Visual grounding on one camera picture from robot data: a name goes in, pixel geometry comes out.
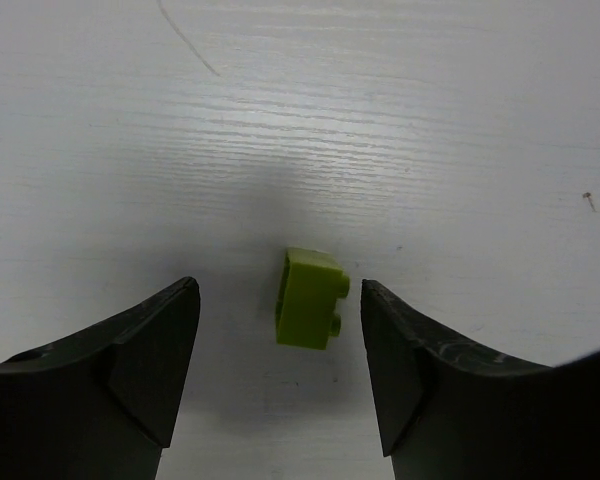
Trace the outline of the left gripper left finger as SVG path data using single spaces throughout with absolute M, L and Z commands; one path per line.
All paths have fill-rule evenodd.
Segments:
M 172 441 L 200 316 L 185 277 L 0 363 L 0 479 L 152 479 Z

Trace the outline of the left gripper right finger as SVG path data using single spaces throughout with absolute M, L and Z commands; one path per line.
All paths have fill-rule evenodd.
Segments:
M 600 479 L 600 351 L 555 367 L 480 344 L 375 280 L 361 323 L 398 479 Z

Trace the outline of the lime small lego brick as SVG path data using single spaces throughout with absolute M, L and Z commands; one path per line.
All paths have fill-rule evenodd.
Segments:
M 275 308 L 276 342 L 326 349 L 329 339 L 340 334 L 336 306 L 349 289 L 350 277 L 332 255 L 288 248 Z

